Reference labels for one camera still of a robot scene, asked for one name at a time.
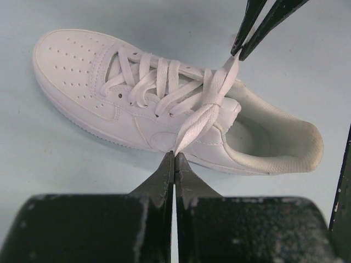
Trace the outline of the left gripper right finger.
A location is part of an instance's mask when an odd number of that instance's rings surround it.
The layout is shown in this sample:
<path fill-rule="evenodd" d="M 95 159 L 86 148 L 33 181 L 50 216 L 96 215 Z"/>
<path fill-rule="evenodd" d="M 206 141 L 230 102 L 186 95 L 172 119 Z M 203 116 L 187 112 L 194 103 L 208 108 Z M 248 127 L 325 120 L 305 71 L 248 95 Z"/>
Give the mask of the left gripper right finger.
<path fill-rule="evenodd" d="M 341 262 L 316 205 L 301 197 L 224 197 L 175 158 L 180 262 Z"/>

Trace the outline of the white sneaker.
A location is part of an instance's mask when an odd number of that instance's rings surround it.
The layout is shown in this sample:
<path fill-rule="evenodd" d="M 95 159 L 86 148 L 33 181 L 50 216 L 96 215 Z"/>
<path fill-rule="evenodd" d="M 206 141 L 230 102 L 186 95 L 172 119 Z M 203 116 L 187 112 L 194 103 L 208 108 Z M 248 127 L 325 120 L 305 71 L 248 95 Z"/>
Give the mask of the white sneaker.
<path fill-rule="evenodd" d="M 308 173 L 321 162 L 316 126 L 251 92 L 237 77 L 237 56 L 217 70 L 200 69 L 113 36 L 67 29 L 44 35 L 32 61 L 54 107 L 106 141 L 182 153 L 228 174 Z"/>

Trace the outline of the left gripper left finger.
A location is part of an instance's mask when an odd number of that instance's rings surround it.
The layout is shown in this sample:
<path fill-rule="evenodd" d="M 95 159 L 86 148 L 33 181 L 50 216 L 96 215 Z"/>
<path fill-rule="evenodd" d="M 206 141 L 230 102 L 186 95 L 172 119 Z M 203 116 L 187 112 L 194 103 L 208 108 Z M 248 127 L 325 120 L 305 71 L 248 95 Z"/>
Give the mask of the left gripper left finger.
<path fill-rule="evenodd" d="M 128 194 L 42 194 L 20 208 L 1 262 L 170 262 L 175 157 Z"/>

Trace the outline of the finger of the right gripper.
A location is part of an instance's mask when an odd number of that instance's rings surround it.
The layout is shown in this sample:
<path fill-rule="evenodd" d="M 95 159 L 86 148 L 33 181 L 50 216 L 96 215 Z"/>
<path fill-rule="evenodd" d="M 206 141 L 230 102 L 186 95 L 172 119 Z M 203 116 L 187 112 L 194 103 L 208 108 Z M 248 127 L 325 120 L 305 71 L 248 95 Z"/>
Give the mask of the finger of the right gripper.
<path fill-rule="evenodd" d="M 239 31 L 234 40 L 233 46 L 231 48 L 231 55 L 235 56 L 238 51 L 243 47 L 248 34 L 253 28 L 259 14 L 261 13 L 263 7 L 265 6 L 267 0 L 248 0 L 245 9 L 245 15 Z"/>
<path fill-rule="evenodd" d="M 290 15 L 305 5 L 308 0 L 278 0 L 275 1 L 257 29 L 248 34 L 243 47 L 239 50 L 239 60 L 244 61 L 266 35 Z"/>

